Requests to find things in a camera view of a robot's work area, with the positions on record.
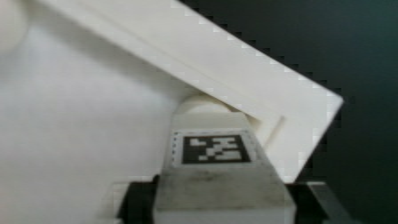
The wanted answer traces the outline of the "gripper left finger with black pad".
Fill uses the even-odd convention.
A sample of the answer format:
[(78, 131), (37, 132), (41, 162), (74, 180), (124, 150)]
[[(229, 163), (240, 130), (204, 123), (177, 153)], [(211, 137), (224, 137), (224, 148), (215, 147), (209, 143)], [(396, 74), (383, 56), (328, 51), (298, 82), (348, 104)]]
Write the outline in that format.
[(117, 219), (122, 224), (154, 224), (152, 206), (156, 197), (160, 176), (149, 181), (133, 181), (128, 185), (126, 194), (117, 211)]

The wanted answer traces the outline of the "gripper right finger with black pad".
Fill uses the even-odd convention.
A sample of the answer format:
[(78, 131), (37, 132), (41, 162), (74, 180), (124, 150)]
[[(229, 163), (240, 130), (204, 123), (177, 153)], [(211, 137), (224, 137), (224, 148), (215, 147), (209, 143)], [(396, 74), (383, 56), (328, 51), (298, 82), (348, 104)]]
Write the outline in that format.
[(362, 224), (353, 219), (325, 182), (286, 185), (296, 205), (295, 224)]

